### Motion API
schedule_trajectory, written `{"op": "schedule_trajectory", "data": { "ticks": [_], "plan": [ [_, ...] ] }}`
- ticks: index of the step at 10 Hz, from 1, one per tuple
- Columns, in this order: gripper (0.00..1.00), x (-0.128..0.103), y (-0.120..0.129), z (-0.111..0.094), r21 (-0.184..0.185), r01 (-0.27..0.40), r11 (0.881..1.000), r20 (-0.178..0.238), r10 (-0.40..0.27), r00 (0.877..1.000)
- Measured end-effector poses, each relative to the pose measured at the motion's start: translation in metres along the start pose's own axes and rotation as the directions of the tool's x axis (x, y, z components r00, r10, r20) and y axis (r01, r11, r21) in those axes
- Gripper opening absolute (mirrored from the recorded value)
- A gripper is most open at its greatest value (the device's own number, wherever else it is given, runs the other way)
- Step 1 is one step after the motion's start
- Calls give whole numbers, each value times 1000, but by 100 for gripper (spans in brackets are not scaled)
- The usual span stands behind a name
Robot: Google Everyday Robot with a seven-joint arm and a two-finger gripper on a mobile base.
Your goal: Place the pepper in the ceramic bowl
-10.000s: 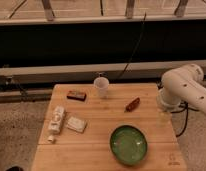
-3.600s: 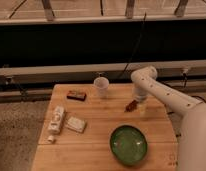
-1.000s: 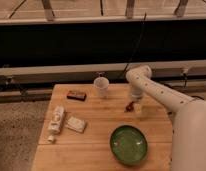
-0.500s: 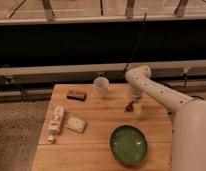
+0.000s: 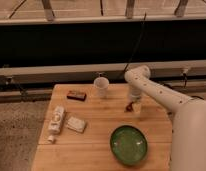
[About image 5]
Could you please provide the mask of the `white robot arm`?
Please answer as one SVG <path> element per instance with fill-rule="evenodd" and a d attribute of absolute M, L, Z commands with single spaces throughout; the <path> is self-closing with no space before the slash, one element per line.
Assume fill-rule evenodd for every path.
<path fill-rule="evenodd" d="M 144 92 L 173 114 L 169 171 L 206 171 L 206 100 L 169 89 L 149 77 L 146 65 L 124 74 L 132 98 Z"/>

